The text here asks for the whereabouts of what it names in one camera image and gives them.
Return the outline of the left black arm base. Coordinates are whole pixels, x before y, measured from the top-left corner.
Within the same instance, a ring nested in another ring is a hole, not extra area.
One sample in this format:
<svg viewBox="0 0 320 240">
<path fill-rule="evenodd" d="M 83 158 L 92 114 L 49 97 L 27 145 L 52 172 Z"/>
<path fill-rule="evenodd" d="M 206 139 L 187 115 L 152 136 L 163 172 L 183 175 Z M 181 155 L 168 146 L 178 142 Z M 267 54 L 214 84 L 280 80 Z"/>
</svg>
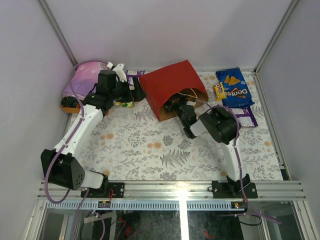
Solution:
<svg viewBox="0 0 320 240">
<path fill-rule="evenodd" d="M 124 182 L 105 182 L 100 188 L 89 188 L 88 198 L 123 198 L 125 192 Z"/>
</svg>

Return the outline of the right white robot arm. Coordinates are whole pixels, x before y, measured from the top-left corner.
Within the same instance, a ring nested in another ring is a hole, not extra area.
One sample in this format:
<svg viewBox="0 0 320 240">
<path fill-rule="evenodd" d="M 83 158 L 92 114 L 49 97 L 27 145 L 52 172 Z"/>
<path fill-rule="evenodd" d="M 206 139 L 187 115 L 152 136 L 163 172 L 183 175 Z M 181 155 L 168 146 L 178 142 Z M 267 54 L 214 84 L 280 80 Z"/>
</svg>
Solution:
<svg viewBox="0 0 320 240">
<path fill-rule="evenodd" d="M 208 132 L 220 144 L 227 166 L 227 179 L 232 181 L 228 184 L 228 192 L 236 198 L 244 194 L 246 185 L 241 181 L 243 171 L 238 150 L 240 123 L 232 110 L 215 105 L 197 116 L 195 102 L 177 94 L 164 103 L 164 109 L 167 113 L 176 113 L 188 138 L 194 139 Z"/>
</svg>

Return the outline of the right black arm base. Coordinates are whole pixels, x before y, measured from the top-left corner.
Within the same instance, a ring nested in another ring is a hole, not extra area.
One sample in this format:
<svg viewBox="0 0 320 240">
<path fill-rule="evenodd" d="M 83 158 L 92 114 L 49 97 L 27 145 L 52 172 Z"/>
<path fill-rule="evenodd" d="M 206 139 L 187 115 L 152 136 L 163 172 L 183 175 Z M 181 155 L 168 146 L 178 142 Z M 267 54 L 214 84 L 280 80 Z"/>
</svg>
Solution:
<svg viewBox="0 0 320 240">
<path fill-rule="evenodd" d="M 255 183 L 251 182 L 249 174 L 242 178 L 241 182 L 233 181 L 227 176 L 227 181 L 212 181 L 212 193 L 215 199 L 257 199 L 258 192 Z"/>
</svg>

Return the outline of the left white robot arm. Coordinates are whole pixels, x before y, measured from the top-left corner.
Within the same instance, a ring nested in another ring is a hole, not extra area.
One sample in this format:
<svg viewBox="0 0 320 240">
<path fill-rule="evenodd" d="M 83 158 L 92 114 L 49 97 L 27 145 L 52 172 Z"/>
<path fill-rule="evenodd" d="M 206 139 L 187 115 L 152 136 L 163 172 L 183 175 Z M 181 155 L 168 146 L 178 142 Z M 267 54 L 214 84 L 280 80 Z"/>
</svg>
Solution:
<svg viewBox="0 0 320 240">
<path fill-rule="evenodd" d="M 85 170 L 78 157 L 92 131 L 111 107 L 116 104 L 130 105 L 145 97 L 137 76 L 128 81 L 120 69 L 101 70 L 97 83 L 82 101 L 80 112 L 66 135 L 52 150 L 45 149 L 41 153 L 45 184 L 51 183 L 69 190 L 89 188 L 98 197 L 105 197 L 110 190 L 107 176 Z"/>
</svg>

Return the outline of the red paper bag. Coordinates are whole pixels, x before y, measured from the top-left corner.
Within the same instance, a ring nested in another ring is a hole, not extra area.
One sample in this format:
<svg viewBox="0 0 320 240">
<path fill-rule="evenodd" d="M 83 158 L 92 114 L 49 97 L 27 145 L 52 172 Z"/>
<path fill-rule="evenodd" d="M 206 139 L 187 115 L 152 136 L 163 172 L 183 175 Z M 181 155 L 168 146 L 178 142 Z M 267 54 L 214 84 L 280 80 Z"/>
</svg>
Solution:
<svg viewBox="0 0 320 240">
<path fill-rule="evenodd" d="M 180 92 L 197 96 L 199 100 L 209 101 L 207 90 L 188 60 L 174 63 L 139 77 L 141 88 L 146 94 L 150 108 L 158 121 L 176 117 L 167 113 L 164 104 L 171 96 Z"/>
</svg>

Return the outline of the purple snack packet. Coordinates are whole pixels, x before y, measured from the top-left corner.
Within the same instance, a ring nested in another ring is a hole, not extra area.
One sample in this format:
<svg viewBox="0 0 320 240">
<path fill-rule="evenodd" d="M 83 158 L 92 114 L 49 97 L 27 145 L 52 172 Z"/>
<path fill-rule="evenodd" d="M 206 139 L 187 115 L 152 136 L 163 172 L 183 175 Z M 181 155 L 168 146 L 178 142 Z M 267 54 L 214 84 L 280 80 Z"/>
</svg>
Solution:
<svg viewBox="0 0 320 240">
<path fill-rule="evenodd" d="M 241 127 L 255 128 L 258 126 L 257 120 L 250 107 L 232 108 L 231 110 L 237 117 Z"/>
<path fill-rule="evenodd" d="M 127 81 L 130 85 L 133 85 L 133 78 L 135 77 L 139 77 L 145 74 L 146 70 L 126 70 L 125 74 L 126 74 L 126 78 Z"/>
</svg>

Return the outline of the yellow green snack packet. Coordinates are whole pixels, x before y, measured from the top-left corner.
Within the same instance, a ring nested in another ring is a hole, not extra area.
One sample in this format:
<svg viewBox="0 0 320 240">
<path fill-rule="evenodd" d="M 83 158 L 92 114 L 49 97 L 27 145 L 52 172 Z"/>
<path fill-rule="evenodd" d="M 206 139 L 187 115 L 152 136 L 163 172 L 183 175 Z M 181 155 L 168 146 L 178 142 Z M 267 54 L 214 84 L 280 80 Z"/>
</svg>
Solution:
<svg viewBox="0 0 320 240">
<path fill-rule="evenodd" d="M 114 106 L 125 107 L 125 108 L 134 108 L 135 107 L 135 103 L 133 101 L 130 101 L 130 102 L 114 101 L 113 105 Z"/>
</svg>

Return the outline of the blue snack packet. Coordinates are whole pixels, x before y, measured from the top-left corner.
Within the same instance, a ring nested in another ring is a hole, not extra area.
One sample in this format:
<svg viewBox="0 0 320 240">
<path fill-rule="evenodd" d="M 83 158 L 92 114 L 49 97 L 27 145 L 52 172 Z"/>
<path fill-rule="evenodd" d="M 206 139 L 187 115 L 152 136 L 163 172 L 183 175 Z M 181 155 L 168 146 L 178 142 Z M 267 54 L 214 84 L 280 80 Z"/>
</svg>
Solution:
<svg viewBox="0 0 320 240">
<path fill-rule="evenodd" d="M 248 108 L 255 104 L 239 67 L 218 70 L 215 75 L 225 91 L 222 104 L 228 108 Z"/>
</svg>

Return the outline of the yellow candy packet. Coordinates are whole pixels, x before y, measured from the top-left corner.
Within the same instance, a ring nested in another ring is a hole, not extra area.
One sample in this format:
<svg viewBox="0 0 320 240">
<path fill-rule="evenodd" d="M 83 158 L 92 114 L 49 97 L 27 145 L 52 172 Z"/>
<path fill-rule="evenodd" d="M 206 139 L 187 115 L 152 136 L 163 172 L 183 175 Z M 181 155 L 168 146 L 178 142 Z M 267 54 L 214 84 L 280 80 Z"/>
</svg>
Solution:
<svg viewBox="0 0 320 240">
<path fill-rule="evenodd" d="M 223 83 L 221 81 L 216 83 L 212 87 L 212 89 L 213 89 L 215 99 L 217 102 L 227 98 L 225 88 L 224 88 Z"/>
</svg>

